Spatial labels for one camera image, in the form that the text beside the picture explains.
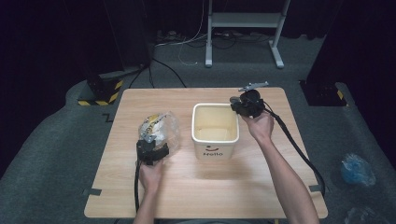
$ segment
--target wooden table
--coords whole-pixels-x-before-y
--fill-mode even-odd
[[[258,89],[284,120],[296,143],[304,144],[285,92]],[[180,148],[165,160],[157,218],[284,218],[274,185],[257,143],[239,118],[240,137],[227,161],[198,161],[191,140],[192,109],[199,103],[229,103],[237,88],[134,89],[122,94],[90,195],[87,217],[135,217],[134,171],[138,127],[149,115],[172,111],[179,120]],[[273,140],[291,167],[308,186],[317,185],[314,173],[276,124]],[[140,199],[143,188],[139,186]],[[318,216],[328,215],[320,192],[311,192]]]

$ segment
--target metal stand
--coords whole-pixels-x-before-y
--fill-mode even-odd
[[[289,9],[290,0],[286,0],[280,13],[214,13],[212,12],[212,1],[209,0],[208,18],[207,18],[207,40],[205,66],[211,67],[212,61],[212,28],[213,27],[261,27],[276,28],[274,40],[269,41],[271,51],[273,52],[276,66],[283,68],[285,64],[280,57],[277,49],[277,43],[285,23],[286,15]]]

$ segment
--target white container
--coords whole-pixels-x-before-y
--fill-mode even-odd
[[[199,160],[228,160],[239,139],[239,124],[230,104],[198,104],[192,111],[192,141]]]

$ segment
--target hand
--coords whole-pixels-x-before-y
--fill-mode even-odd
[[[248,118],[241,116],[242,120],[247,123],[250,134],[258,140],[271,139],[274,129],[274,118],[268,112],[263,111],[257,118]]]
[[[145,188],[146,193],[156,193],[163,177],[163,160],[158,161],[154,166],[142,163],[140,166],[139,180]]]

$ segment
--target gray carpet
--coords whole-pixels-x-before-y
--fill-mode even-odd
[[[283,88],[307,153],[327,185],[325,202],[329,215],[321,223],[396,223],[395,170],[368,130],[347,86],[337,84],[348,102],[345,107],[309,106],[301,91],[298,81],[306,79],[322,41],[281,38],[278,47],[284,69],[276,68],[266,42],[237,43],[230,49],[214,49],[212,68],[205,68],[204,48],[187,45],[157,47],[154,58],[176,70],[189,88],[239,88],[249,82],[264,81]],[[226,47],[230,42],[216,40],[215,44]],[[155,88],[183,88],[175,74],[162,64],[153,62],[151,74]],[[134,78],[123,79],[121,92]],[[120,97],[114,105],[79,106],[77,98],[84,85],[81,82],[70,89],[64,108],[37,126],[8,167],[0,181],[0,223],[115,222],[113,218],[85,217],[88,197],[83,190],[92,186],[111,129],[112,123],[106,122],[103,114],[113,119]],[[149,70],[132,83],[132,88],[152,88]],[[342,160],[347,153],[359,155],[371,165],[376,180],[373,186],[348,184],[342,178]],[[362,214],[359,209],[366,209],[366,214],[373,211],[372,221],[350,219],[345,222],[348,212]],[[121,219],[118,223],[131,222],[131,219]],[[161,220],[161,223],[246,224],[273,223],[273,220],[195,219]]]

